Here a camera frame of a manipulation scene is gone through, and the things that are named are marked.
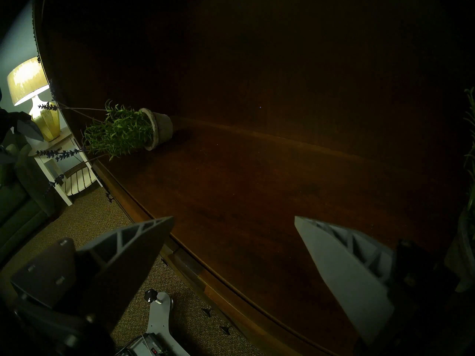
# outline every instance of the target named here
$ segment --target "green sofa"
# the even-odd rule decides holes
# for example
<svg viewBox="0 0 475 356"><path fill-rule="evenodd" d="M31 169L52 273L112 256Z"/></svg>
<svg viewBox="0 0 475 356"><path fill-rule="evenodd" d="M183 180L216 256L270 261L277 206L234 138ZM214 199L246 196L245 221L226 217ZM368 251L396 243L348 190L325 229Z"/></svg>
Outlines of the green sofa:
<svg viewBox="0 0 475 356"><path fill-rule="evenodd" d="M1 145L16 163L0 164L0 263L23 239L55 212L53 192L46 196L48 179L23 135L9 131Z"/></svg>

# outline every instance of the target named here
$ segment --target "cable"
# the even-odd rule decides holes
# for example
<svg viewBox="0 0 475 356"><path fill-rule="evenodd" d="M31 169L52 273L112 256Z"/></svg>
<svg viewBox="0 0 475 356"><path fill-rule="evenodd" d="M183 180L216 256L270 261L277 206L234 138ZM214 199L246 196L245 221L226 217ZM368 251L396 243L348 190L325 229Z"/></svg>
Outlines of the cable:
<svg viewBox="0 0 475 356"><path fill-rule="evenodd" d="M127 347L130 346L131 343L135 342L137 339L142 338L142 337L143 337L142 334L135 337L133 340L131 340L129 343L127 343L124 347L122 347L118 352L116 352L114 356L119 356L124 350L127 352L127 354L133 355L133 354L129 353L130 350Z"/></svg>

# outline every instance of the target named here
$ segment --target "table lamp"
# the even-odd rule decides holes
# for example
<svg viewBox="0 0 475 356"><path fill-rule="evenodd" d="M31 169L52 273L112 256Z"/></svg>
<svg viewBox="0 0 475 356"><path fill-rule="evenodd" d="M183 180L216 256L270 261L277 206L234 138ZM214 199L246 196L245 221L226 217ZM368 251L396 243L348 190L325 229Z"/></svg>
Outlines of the table lamp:
<svg viewBox="0 0 475 356"><path fill-rule="evenodd" d="M38 94L48 89L49 84L37 58L30 58L14 68L7 76L7 83L13 105L17 106L31 99L33 101L31 119L41 130L46 141L56 139L60 132L58 111L39 107L47 104L38 97Z"/></svg>

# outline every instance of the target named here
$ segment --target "white side table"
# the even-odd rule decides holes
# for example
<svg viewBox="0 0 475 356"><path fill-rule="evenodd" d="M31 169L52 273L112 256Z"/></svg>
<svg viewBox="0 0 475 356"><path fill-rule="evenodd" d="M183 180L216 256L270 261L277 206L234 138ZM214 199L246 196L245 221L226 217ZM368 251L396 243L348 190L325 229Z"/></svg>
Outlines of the white side table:
<svg viewBox="0 0 475 356"><path fill-rule="evenodd" d="M61 129L61 133L56 139L50 142L44 141L43 143L34 146L28 156L34 157L48 180L54 182L55 178L51 174L48 168L49 166L58 174L58 176L63 174L58 164L56 163L55 158L40 156L36 153L36 151L70 151L75 148L79 149L76 140L74 139L71 130L68 127L65 127ZM101 185L102 187L102 184L94 174L91 163L89 163L89 161L87 160L86 155L83 152L79 152L79 155L86 163L86 167L79 169L67 178L64 177L62 184L55 185L55 190L68 205L73 204L70 196L77 194L80 191L83 191L85 188L91 186L94 181L97 180L99 182L99 185Z"/></svg>

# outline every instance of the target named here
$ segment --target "lamp shade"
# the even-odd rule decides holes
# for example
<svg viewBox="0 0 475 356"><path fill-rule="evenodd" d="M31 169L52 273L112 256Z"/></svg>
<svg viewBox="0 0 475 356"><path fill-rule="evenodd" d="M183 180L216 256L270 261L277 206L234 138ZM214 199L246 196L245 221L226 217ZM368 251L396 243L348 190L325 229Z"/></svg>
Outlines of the lamp shade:
<svg viewBox="0 0 475 356"><path fill-rule="evenodd" d="M49 88L45 73L36 57L19 64L7 76L11 101L17 106Z"/></svg>

